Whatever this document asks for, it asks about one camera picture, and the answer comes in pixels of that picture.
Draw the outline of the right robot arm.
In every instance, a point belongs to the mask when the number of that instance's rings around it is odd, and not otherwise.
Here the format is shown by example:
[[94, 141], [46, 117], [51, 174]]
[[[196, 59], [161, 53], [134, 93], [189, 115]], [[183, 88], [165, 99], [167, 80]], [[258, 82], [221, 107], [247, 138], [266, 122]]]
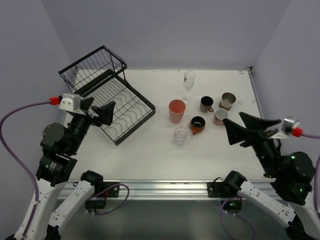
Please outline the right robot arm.
[[242, 197], [267, 211], [285, 228], [292, 240], [320, 238], [320, 212], [316, 191], [311, 184], [318, 173], [310, 157], [297, 151], [281, 154], [281, 140], [300, 137], [303, 130], [292, 118], [267, 120], [245, 112], [239, 113], [244, 126], [223, 120], [230, 145], [253, 148], [264, 176], [272, 179], [272, 188], [289, 206], [265, 194], [242, 174], [232, 170], [222, 182], [223, 190], [233, 197]]

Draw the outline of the white and brown tumbler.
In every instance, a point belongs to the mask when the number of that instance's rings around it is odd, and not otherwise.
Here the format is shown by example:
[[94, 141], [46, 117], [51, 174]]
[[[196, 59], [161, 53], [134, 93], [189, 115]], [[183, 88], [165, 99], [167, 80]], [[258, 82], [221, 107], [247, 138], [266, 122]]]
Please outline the white and brown tumbler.
[[231, 92], [225, 92], [221, 96], [219, 108], [229, 111], [235, 102], [236, 96]]

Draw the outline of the orange ceramic cup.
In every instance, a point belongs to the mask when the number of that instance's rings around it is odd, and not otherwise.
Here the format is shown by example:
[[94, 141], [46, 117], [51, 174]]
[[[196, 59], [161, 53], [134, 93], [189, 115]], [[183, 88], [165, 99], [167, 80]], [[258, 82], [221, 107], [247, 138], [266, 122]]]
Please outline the orange ceramic cup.
[[205, 129], [206, 121], [201, 116], [195, 116], [190, 120], [189, 126], [192, 131], [192, 134], [196, 135]]

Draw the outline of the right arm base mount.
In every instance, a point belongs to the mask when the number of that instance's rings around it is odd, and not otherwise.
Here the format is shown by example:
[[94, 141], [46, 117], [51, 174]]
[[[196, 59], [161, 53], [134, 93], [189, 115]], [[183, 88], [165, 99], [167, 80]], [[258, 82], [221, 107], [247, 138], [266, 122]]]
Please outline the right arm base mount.
[[243, 203], [237, 192], [241, 190], [241, 185], [246, 180], [242, 174], [232, 170], [225, 178], [217, 177], [206, 183], [208, 197], [220, 198], [221, 205], [223, 205], [224, 200], [234, 197], [224, 204], [223, 209], [229, 213], [238, 214], [243, 207]]

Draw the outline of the pink ceramic mug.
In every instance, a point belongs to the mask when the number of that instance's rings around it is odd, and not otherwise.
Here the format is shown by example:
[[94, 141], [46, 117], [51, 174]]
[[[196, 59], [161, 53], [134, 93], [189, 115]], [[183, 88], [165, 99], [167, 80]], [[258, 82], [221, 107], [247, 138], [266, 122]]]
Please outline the pink ceramic mug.
[[218, 110], [215, 111], [213, 123], [216, 126], [223, 126], [224, 119], [227, 119], [227, 118], [228, 118], [228, 111], [223, 108], [219, 108]]

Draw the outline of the clear faceted glass tumbler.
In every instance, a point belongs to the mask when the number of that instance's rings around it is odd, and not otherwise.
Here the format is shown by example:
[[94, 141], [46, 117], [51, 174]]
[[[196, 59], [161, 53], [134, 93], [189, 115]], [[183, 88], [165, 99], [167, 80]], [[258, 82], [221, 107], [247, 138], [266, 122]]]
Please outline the clear faceted glass tumbler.
[[178, 127], [174, 130], [174, 141], [177, 145], [182, 145], [188, 138], [188, 130], [184, 127]]

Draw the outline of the pink plastic cup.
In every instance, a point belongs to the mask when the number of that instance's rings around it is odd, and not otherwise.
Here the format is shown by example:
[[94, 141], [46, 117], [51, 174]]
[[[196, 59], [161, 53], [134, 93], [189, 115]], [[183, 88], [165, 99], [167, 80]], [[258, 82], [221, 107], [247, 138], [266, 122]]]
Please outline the pink plastic cup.
[[186, 110], [186, 105], [182, 100], [174, 99], [169, 105], [169, 119], [173, 124], [179, 124]]

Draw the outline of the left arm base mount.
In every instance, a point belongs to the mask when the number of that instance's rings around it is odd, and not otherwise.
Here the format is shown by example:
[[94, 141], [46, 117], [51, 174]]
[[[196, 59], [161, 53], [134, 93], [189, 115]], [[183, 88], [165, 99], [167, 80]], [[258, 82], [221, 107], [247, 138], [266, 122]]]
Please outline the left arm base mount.
[[[129, 198], [130, 188], [126, 184], [117, 181], [105, 182], [102, 175], [91, 170], [83, 173], [80, 179], [89, 182], [94, 187], [93, 194], [84, 203], [85, 210], [92, 215], [108, 215], [122, 208]], [[102, 210], [107, 206], [108, 198], [117, 198], [119, 196], [120, 187], [124, 187], [127, 190], [124, 200], [110, 210], [99, 212], [98, 210]]]

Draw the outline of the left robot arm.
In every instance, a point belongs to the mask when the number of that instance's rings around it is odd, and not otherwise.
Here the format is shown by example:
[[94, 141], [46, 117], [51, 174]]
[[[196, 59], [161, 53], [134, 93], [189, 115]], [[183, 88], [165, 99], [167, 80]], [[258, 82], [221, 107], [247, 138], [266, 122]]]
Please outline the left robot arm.
[[110, 125], [115, 102], [93, 106], [93, 97], [81, 99], [79, 95], [64, 94], [52, 97], [47, 104], [58, 105], [72, 115], [67, 127], [60, 123], [49, 124], [42, 133], [43, 156], [36, 174], [13, 153], [4, 138], [0, 140], [11, 156], [24, 168], [34, 186], [34, 193], [22, 224], [9, 240], [59, 240], [61, 232], [76, 211], [91, 198], [105, 197], [103, 176], [86, 171], [73, 192], [55, 208], [61, 191], [69, 181], [77, 163], [77, 154], [91, 126]]

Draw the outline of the clear champagne flute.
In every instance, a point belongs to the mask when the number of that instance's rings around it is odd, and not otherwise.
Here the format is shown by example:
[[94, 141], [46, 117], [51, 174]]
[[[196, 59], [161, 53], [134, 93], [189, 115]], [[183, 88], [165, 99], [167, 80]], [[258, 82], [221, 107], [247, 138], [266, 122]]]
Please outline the clear champagne flute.
[[186, 91], [186, 95], [183, 98], [183, 102], [188, 105], [189, 104], [189, 91], [193, 88], [195, 83], [196, 74], [192, 70], [188, 70], [184, 73], [183, 77], [183, 87]]

